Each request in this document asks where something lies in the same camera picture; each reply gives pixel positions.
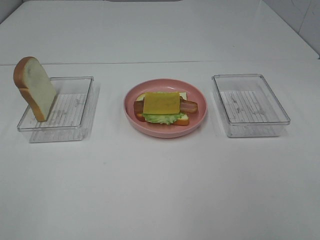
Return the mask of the pink round plate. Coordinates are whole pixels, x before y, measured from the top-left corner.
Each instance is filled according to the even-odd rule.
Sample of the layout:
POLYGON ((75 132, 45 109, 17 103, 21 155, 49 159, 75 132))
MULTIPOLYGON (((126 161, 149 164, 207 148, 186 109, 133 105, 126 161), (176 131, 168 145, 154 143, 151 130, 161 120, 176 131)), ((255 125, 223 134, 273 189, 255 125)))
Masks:
POLYGON ((177 79, 159 78, 142 82, 129 90, 123 100, 123 108, 128 121, 136 130, 168 139, 185 136, 198 128, 207 115, 208 104, 203 93, 195 86, 177 79), (197 103, 198 111, 188 115, 189 124, 186 126, 139 121, 134 114, 134 101, 145 92, 186 92, 187 99, 197 103))

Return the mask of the left clear plastic tray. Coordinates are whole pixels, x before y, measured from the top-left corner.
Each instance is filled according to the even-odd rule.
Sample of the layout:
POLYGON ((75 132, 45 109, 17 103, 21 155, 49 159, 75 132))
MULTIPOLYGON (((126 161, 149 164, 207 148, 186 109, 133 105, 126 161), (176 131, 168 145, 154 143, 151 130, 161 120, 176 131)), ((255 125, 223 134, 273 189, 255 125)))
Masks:
POLYGON ((18 125, 29 143, 83 140, 92 129, 99 88, 92 76, 52 77, 57 91, 46 121, 36 120, 31 108, 24 111, 18 125))

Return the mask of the clear plastic tray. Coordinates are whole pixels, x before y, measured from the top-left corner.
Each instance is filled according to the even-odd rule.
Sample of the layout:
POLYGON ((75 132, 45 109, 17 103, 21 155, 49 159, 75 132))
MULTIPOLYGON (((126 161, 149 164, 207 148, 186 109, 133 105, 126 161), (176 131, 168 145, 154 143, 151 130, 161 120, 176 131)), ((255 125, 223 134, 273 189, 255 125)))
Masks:
POLYGON ((46 121, 36 120, 31 108, 24 111, 18 125, 29 143, 83 140, 92 129, 99 88, 92 76, 52 77, 57 91, 46 121))
POLYGON ((278 137, 291 119, 261 74, 212 76, 213 97, 229 138, 278 137))

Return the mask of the yellow cheese slice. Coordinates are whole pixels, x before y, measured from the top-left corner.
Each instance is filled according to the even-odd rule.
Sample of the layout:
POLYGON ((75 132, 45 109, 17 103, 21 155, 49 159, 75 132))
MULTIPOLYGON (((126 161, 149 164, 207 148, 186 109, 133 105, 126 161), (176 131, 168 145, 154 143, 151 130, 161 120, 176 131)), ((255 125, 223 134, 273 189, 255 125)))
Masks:
POLYGON ((143 102, 144 114, 178 114, 180 112, 178 92, 146 92, 143 102))

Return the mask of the green lettuce leaf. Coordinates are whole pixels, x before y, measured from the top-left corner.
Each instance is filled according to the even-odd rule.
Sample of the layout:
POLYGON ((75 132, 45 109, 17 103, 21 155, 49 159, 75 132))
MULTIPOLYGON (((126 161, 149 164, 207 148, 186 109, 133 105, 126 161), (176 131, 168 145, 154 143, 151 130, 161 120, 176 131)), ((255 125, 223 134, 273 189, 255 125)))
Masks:
POLYGON ((189 124, 189 117, 184 113, 173 114, 140 114, 146 122, 152 124, 166 124, 166 125, 178 125, 187 126, 189 124))

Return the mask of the bread slice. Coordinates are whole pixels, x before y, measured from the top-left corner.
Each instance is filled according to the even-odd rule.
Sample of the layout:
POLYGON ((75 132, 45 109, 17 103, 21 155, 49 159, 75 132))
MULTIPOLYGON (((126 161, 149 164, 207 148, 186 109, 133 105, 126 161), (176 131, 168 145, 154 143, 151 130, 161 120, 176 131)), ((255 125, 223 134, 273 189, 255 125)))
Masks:
POLYGON ((40 62, 32 56, 22 58, 14 68, 13 81, 39 122, 45 122, 57 95, 40 62))
POLYGON ((139 121, 153 124, 173 124, 178 126, 187 126, 189 124, 189 116, 186 113, 144 115, 142 108, 145 95, 145 93, 139 95, 133 104, 134 114, 139 121))

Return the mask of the bacon strip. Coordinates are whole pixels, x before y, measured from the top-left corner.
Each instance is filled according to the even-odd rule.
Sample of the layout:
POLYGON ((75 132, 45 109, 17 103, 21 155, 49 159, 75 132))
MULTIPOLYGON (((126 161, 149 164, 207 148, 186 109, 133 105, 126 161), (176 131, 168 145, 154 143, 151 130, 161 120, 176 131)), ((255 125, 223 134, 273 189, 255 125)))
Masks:
POLYGON ((144 112, 144 101, 139 100, 133 103, 133 110, 135 114, 142 114, 144 112))
POLYGON ((179 111, 181 113, 194 114, 198 111, 198 104, 180 97, 179 111))

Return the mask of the right clear plastic tray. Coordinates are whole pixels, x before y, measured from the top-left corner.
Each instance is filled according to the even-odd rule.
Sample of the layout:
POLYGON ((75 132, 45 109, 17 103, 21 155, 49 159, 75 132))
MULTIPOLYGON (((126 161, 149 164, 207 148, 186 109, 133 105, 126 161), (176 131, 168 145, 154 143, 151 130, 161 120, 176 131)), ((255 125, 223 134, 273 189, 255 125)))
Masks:
POLYGON ((291 119, 261 74, 212 76, 213 97, 229 138, 278 137, 291 119))

